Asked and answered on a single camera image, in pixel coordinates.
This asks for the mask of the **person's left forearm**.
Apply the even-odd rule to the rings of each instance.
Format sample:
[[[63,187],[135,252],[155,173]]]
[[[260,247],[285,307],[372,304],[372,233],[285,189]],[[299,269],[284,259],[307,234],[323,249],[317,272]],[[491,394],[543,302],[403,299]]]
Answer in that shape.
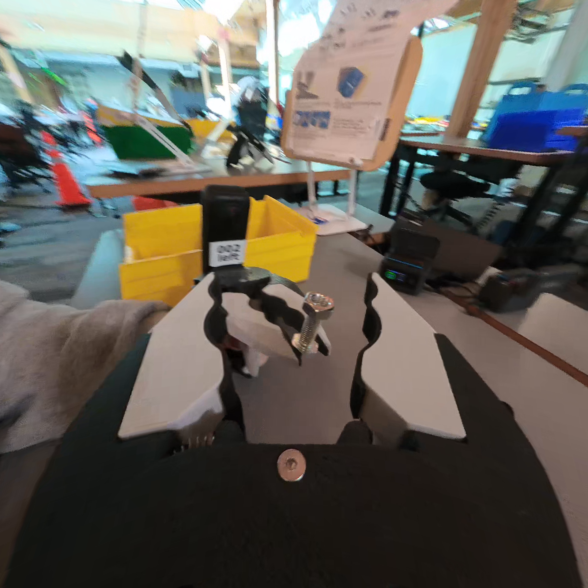
[[[88,310],[34,301],[1,282],[1,453],[63,436],[139,338],[171,308],[108,300]]]

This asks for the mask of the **green plastic bin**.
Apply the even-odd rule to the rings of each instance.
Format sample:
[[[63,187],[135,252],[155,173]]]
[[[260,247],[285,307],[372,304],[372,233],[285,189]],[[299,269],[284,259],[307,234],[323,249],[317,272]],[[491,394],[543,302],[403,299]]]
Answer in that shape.
[[[108,143],[120,160],[174,159],[174,154],[139,126],[102,126]],[[183,126],[157,129],[183,153],[192,148],[192,132]]]

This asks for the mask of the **black grey desk tool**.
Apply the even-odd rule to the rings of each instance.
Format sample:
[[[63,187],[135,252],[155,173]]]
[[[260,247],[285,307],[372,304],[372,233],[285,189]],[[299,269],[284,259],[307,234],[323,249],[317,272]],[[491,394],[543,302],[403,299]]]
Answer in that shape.
[[[253,76],[241,78],[237,87],[233,101],[235,121],[226,128],[235,140],[226,156],[225,166],[227,169],[237,168],[246,158],[252,159],[255,165],[263,159],[274,164],[275,159],[264,142],[268,89]]]

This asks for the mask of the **black charging case with display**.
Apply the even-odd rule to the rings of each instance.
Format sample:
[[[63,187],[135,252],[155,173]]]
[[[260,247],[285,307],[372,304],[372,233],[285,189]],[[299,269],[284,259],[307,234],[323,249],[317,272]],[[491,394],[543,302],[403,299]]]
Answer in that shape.
[[[437,237],[406,228],[393,228],[378,275],[393,290],[416,296],[430,276],[439,249]]]

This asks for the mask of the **wooden post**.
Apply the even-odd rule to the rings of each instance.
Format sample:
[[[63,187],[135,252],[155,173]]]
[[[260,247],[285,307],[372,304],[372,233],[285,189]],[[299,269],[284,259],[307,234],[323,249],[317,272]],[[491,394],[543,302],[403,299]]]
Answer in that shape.
[[[476,35],[445,131],[446,138],[466,138],[477,114],[503,39],[511,28],[518,1],[483,1]]]

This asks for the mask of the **black box device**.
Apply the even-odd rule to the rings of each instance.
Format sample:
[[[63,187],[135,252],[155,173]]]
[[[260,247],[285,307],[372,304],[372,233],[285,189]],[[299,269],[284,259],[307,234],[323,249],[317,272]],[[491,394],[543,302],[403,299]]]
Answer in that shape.
[[[515,269],[490,276],[477,296],[479,305],[495,313],[531,307],[541,294],[541,277],[536,270]]]

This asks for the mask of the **grey equipment case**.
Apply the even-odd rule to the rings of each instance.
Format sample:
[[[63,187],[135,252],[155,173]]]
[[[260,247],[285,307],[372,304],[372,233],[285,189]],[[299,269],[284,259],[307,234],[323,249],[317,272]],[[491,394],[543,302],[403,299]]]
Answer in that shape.
[[[475,280],[497,261],[502,247],[467,232],[457,231],[433,220],[426,220],[422,232],[435,237],[440,247],[433,261],[437,275],[453,275]]]

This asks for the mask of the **black office chair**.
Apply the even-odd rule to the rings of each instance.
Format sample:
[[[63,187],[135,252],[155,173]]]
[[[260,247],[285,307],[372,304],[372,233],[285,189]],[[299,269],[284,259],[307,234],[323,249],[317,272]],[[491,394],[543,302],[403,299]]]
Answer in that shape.
[[[493,199],[489,194],[490,184],[470,179],[455,171],[434,171],[420,177],[424,188],[420,210],[426,218],[438,217],[443,220],[450,217],[469,229],[475,223],[472,217],[453,207],[452,202],[468,198]]]

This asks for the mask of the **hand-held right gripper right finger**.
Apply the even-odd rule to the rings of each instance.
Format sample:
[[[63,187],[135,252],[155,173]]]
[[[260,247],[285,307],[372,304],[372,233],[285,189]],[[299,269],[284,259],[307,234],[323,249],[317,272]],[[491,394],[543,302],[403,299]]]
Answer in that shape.
[[[367,344],[352,382],[353,417],[378,445],[400,445],[412,433],[464,441],[434,328],[377,273],[368,276],[364,304]]]

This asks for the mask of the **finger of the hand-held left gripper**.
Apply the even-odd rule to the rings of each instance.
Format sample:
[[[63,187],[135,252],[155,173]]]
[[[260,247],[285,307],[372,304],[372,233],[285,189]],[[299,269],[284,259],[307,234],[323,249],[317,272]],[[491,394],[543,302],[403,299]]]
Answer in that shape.
[[[302,328],[305,319],[303,311],[303,298],[301,294],[286,285],[266,285],[262,289],[262,312],[271,322],[281,327],[286,327],[284,334],[298,334]],[[321,354],[328,356],[331,353],[332,345],[324,329],[324,321],[319,328],[319,334],[316,339],[318,349],[315,353],[302,355],[297,349],[294,349],[298,357],[307,357],[310,355]]]
[[[245,293],[227,292],[226,329],[239,343],[245,366],[263,366],[270,357],[287,359],[300,366],[302,360],[291,346],[292,335],[286,327],[271,322],[253,307]]]

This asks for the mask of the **wooden document stand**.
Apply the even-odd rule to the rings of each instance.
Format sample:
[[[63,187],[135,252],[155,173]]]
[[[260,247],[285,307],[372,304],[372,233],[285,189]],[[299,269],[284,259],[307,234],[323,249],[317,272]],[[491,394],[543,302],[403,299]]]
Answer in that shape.
[[[331,236],[342,233],[363,231],[368,225],[356,216],[356,184],[359,172],[372,172],[381,168],[390,160],[399,143],[401,129],[405,122],[405,111],[408,106],[413,87],[422,63],[423,48],[419,38],[411,37],[407,42],[390,96],[390,103],[385,116],[383,127],[377,133],[375,154],[371,159],[350,159],[347,162],[318,158],[314,155],[295,153],[288,146],[288,139],[293,136],[291,127],[294,123],[295,110],[293,107],[293,93],[286,92],[286,104],[283,117],[281,147],[284,154],[293,160],[301,160],[307,165],[307,195],[308,204],[298,207],[297,212],[309,221],[312,216],[320,216],[330,220],[324,226],[315,225],[318,236]],[[335,171],[348,173],[348,200],[345,210],[337,209],[334,205],[320,205],[316,197],[313,164],[324,164]]]

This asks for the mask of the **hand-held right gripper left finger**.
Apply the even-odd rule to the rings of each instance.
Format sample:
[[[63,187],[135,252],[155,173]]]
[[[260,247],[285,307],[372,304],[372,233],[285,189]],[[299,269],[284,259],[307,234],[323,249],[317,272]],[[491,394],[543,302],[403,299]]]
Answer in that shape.
[[[227,312],[214,273],[152,329],[118,436],[213,433],[223,420],[245,429],[231,362],[223,348]]]

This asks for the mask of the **silver hex bolt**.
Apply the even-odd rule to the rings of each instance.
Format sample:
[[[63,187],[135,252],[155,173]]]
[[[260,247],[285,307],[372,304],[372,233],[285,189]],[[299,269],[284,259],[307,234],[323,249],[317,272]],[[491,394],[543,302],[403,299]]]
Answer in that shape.
[[[303,311],[306,316],[300,332],[292,337],[292,346],[306,355],[318,349],[319,328],[334,312],[334,300],[318,292],[307,292],[303,298]]]

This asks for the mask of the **stack of blue bins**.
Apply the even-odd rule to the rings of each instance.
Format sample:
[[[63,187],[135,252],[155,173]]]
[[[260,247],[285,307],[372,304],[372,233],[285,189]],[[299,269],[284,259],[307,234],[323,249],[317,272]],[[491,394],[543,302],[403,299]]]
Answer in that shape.
[[[583,125],[585,114],[586,84],[572,84],[551,92],[540,91],[534,82],[517,82],[496,106],[481,141],[490,149],[573,152],[577,138],[559,135],[558,131]]]

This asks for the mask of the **yellow plastic bin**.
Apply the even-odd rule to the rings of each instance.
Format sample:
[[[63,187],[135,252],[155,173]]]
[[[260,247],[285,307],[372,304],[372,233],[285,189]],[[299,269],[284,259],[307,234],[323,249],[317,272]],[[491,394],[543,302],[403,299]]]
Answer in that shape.
[[[250,199],[244,265],[292,282],[310,274],[317,227],[285,204]],[[123,217],[123,300],[176,305],[202,275],[202,206],[176,206]]]

